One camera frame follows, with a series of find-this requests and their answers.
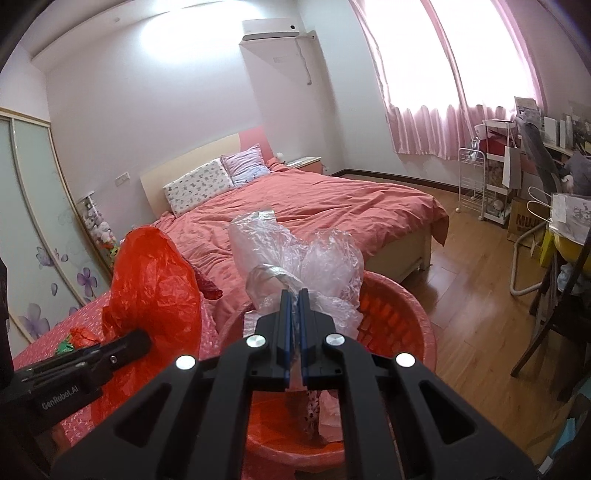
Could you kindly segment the orange-red plastic bag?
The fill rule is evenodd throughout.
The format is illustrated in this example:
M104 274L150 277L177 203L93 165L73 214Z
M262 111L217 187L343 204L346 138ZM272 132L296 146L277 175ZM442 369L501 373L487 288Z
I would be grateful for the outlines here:
M90 405L92 424L104 421L178 356L197 356L201 317L194 270L172 240L152 226L130 232L115 259L99 337L105 344L141 329L151 347L103 387L103 395Z

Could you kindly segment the clear bubble wrap bundle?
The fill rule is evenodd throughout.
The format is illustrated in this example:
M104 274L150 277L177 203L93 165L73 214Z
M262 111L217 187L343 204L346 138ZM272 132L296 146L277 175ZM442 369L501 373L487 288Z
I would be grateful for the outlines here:
M307 289L312 309L331 316L339 333L356 337L363 319L359 306L365 263L351 234L325 229L304 241L280 225L273 210L233 219L228 234L252 302L243 318L245 336L254 332L260 317L276 311L283 290L297 296Z

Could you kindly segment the green patterned plastic bag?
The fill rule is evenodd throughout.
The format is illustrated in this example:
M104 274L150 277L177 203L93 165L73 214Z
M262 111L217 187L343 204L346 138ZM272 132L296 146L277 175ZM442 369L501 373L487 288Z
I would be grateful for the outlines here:
M72 343L72 338L70 335L66 336L63 340L61 340L55 350L55 355L62 355L67 354L75 350L75 347Z

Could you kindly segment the red plastic laundry basket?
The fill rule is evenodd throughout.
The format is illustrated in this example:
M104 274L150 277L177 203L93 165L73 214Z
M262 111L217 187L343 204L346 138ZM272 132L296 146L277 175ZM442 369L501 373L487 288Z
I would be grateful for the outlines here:
M409 352L434 371L437 344L420 302L393 280L367 271L360 293L363 320L358 339L370 352L394 357ZM315 405L320 394L304 390L256 392L250 407L244 479L294 479L297 471L320 473L341 467L344 444L318 434Z

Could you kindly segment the floral sliding wardrobe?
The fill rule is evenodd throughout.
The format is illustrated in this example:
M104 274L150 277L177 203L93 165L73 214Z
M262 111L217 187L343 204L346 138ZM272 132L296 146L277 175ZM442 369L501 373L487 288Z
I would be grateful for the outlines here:
M1 114L1 258L11 324L33 343L111 282L82 223L48 123Z

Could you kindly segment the plush toy stack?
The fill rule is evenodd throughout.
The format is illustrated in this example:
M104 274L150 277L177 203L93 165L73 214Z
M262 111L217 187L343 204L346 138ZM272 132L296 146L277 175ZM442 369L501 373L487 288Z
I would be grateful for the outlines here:
M113 271L115 258L119 252L119 241L98 209L93 195L93 191L89 192L79 199L76 205L94 247L109 270Z

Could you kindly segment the bed with salmon duvet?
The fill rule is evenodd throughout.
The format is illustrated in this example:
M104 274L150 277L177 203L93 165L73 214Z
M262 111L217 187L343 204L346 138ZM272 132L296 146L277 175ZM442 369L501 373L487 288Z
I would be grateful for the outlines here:
M325 229L349 232L365 258L419 230L445 244L449 230L442 204L420 190L304 172L270 161L270 174L216 195L180 217L166 212L154 223L221 288L221 299L212 304L219 320L249 299L232 258L228 224L264 209L273 210L280 225L304 240Z

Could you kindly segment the white floral pillow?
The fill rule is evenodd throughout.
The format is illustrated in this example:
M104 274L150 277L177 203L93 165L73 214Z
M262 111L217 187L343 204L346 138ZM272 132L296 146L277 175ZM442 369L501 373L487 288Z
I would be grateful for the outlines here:
M163 187L170 211L175 217L233 188L219 158L208 161Z

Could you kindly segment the brown cardboard box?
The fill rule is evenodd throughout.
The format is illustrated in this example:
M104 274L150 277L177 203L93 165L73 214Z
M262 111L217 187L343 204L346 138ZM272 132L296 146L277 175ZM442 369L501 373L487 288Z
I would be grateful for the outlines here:
M548 218L549 208L539 203L514 198L507 230L507 239L515 242L521 235L544 223Z

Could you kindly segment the pink striped pillow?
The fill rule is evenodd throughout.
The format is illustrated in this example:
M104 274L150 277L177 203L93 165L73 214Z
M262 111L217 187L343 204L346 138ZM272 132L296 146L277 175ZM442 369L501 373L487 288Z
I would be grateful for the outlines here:
M270 168L263 160L259 144L232 155L222 155L221 163L235 187L242 187L257 178L270 174Z

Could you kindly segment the pink right nightstand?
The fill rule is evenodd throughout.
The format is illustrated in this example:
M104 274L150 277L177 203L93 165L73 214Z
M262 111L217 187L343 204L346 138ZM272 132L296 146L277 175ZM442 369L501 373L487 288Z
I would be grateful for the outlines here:
M294 160L287 161L288 168L303 170L305 172L323 174L324 165L322 165L322 158L318 156L301 157Z

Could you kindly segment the white rolling shelf cart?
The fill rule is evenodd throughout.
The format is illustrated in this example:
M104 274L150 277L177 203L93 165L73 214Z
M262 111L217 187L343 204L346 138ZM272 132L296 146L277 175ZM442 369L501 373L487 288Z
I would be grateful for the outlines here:
M513 160L519 159L517 124L513 121L489 119L483 122L484 138L484 218L505 226L511 214L517 181L510 179Z

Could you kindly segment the pink striped curtain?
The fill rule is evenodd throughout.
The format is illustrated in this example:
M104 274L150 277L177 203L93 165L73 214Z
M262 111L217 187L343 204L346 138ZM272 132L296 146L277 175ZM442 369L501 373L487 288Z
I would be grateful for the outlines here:
M353 1L394 149L455 158L486 119L512 119L518 97L546 103L507 1Z

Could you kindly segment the white wall air conditioner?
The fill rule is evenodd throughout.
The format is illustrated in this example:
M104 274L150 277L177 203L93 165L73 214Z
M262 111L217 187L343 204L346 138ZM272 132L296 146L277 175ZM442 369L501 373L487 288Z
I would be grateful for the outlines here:
M250 19L242 22L242 41L297 38L301 34L297 24L289 18Z

